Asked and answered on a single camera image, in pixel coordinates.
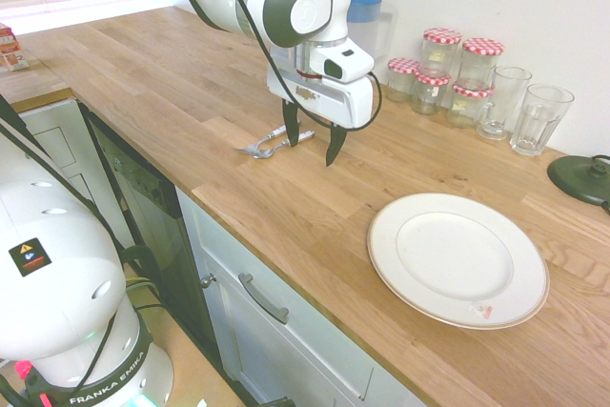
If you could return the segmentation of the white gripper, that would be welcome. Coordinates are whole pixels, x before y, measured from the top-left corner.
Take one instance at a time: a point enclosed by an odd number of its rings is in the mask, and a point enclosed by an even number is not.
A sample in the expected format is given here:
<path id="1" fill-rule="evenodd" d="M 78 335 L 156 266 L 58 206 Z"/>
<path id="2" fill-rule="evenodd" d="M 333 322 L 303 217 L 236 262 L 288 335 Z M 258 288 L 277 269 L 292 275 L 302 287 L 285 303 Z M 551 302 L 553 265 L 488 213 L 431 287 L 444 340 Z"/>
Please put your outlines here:
<path id="1" fill-rule="evenodd" d="M 326 166 L 338 156 L 348 134 L 346 128 L 359 128 L 372 116 L 373 85 L 367 77 L 351 83 L 340 83 L 330 78 L 304 78 L 296 73 L 279 70 L 285 86 L 306 111 L 331 122 L 330 142 L 326 151 Z M 298 106 L 282 100 L 282 116 L 287 138 L 294 147 L 298 143 Z"/>

